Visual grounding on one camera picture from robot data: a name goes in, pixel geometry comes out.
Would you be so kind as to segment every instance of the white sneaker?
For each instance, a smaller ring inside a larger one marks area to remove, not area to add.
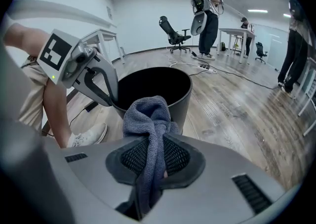
[[[212,54],[206,54],[205,55],[207,57],[208,60],[215,60],[215,57]]]
[[[291,93],[291,92],[287,92],[283,86],[281,87],[281,90],[282,90],[288,97],[292,98],[292,93]]]
[[[108,126],[104,123],[96,124],[85,133],[74,135],[71,134],[67,147],[89,146],[99,144],[105,134],[107,133]]]

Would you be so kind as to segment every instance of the gray cloth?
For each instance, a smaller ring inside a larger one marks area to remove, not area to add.
[[[148,213],[159,198],[159,181],[166,170],[162,136],[168,132],[178,133],[178,127],[171,122],[167,103],[161,96],[144,97],[133,102],[124,116],[124,137],[149,136],[147,162],[136,189],[142,214]]]

